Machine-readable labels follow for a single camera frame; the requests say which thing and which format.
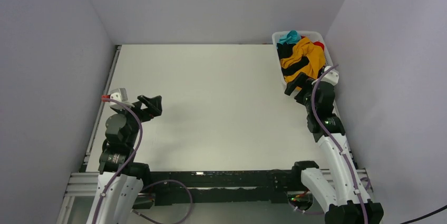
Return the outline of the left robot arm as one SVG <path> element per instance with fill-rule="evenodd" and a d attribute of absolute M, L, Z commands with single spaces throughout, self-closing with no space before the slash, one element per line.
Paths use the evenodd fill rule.
<path fill-rule="evenodd" d="M 162 114 L 162 97 L 139 95 L 130 103 L 115 92 L 101 97 L 114 114 L 105 123 L 99 175 L 88 223 L 125 223 L 140 192 L 151 187 L 148 164 L 135 162 L 144 122 Z"/>

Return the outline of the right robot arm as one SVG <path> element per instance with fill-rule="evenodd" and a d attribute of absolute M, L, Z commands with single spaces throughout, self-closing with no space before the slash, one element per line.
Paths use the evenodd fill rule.
<path fill-rule="evenodd" d="M 287 83 L 285 94 L 295 96 L 307 111 L 307 126 L 329 165 L 332 183 L 324 178 L 314 161 L 299 161 L 293 166 L 291 185 L 307 188 L 320 204 L 325 223 L 381 223 L 384 210 L 373 202 L 355 170 L 346 132 L 334 112 L 334 83 L 317 81 L 305 73 Z"/>

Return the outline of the yellow t shirt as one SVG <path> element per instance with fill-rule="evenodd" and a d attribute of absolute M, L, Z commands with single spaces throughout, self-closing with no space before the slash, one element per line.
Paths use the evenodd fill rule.
<path fill-rule="evenodd" d="M 326 65 L 322 42 L 313 42 L 302 37 L 296 44 L 277 43 L 277 53 L 281 73 L 285 83 L 294 80 L 298 74 L 304 73 L 316 79 Z"/>

